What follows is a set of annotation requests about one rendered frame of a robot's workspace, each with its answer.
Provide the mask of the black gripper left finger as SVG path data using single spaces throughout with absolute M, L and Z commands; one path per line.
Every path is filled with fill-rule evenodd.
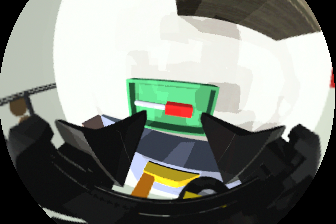
M 60 118 L 53 123 L 64 142 L 91 154 L 97 165 L 115 182 L 113 186 L 123 187 L 145 130 L 145 121 L 147 110 L 131 114 L 101 129 L 73 125 L 63 119 L 60 121 Z

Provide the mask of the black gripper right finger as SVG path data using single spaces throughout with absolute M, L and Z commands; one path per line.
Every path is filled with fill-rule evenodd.
M 215 155 L 215 161 L 219 166 L 217 169 L 220 170 L 224 185 L 237 181 L 239 174 L 251 165 L 253 159 L 263 151 L 263 147 L 275 141 L 276 138 L 283 137 L 283 131 L 285 133 L 285 127 L 287 127 L 287 125 L 272 127 L 272 129 L 269 127 L 265 131 L 252 133 L 223 119 L 213 117 L 207 111 L 201 113 L 200 121 L 203 123 L 204 134 L 207 135 L 212 153 Z

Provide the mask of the red-headed metal pin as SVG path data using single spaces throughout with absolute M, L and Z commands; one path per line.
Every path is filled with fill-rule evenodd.
M 191 118 L 192 115 L 191 103 L 167 101 L 164 105 L 164 103 L 140 101 L 140 99 L 136 99 L 135 103 L 137 106 L 155 107 L 155 109 L 161 110 L 165 109 L 164 114 L 176 115 L 176 117 Z

